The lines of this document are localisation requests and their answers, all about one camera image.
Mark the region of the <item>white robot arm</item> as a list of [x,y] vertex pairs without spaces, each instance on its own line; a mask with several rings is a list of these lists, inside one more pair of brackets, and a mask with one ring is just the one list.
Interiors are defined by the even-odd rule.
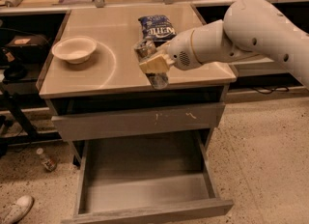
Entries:
[[143,59],[146,74],[193,70],[261,55],[309,88],[309,36],[266,0],[238,0],[224,17],[179,33]]

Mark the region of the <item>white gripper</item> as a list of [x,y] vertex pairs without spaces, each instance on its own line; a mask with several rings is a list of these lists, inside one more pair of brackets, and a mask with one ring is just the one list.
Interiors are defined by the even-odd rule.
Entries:
[[176,37],[169,41],[167,54],[153,55],[146,61],[139,64],[139,68],[145,74],[165,73],[173,65],[179,70],[193,70],[202,66],[196,59],[191,38],[194,30],[180,32]]

